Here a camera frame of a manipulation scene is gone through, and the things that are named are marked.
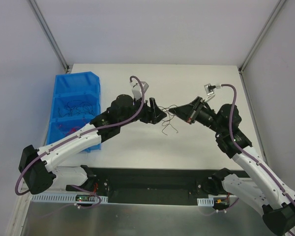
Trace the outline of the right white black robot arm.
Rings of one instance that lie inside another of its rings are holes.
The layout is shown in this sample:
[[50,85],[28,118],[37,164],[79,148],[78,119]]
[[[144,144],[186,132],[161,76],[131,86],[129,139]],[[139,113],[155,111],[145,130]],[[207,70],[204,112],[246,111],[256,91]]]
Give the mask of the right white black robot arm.
[[203,191],[215,196],[224,192],[234,194],[257,211],[277,236],[295,227],[295,191],[279,179],[241,132],[242,119],[236,105],[224,104],[215,112],[197,97],[189,104],[170,108],[169,112],[188,124],[197,121],[213,130],[220,150],[255,183],[244,183],[234,172],[223,168],[202,183]]

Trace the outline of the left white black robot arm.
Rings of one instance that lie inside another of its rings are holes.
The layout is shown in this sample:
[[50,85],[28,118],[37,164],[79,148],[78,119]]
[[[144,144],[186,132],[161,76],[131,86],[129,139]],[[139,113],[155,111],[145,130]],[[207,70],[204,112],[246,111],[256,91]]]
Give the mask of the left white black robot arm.
[[21,180],[25,181],[28,192],[33,195],[46,191],[63,178],[56,170],[70,156],[109,140],[120,133],[121,127],[132,122],[139,120],[157,124],[166,116],[154,98],[146,102],[144,98],[119,95],[106,111],[72,134],[40,148],[34,148],[33,145],[25,147],[18,167],[20,176],[15,185],[15,193],[23,195],[18,190]]

